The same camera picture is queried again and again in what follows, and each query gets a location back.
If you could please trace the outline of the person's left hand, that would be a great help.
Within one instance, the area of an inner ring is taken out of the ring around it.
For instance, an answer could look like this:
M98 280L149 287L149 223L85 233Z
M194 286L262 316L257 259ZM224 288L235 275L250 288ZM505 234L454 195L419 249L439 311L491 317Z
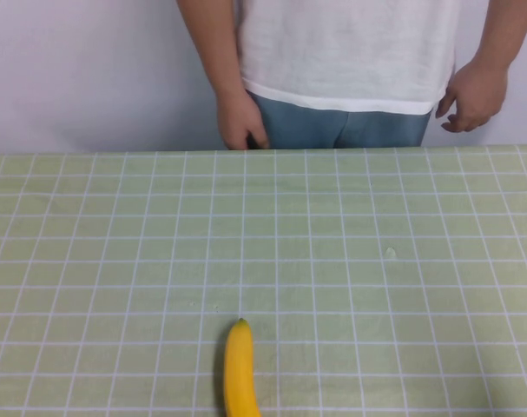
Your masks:
M509 68L474 58L449 81L435 117L446 117L442 128L451 133L484 126L502 108Z

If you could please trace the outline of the person's right hand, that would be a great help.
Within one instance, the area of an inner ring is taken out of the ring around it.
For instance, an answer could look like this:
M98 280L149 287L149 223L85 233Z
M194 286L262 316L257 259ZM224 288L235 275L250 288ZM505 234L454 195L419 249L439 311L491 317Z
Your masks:
M268 149L269 141L261 113L243 89L216 95L217 120L222 141L230 150Z

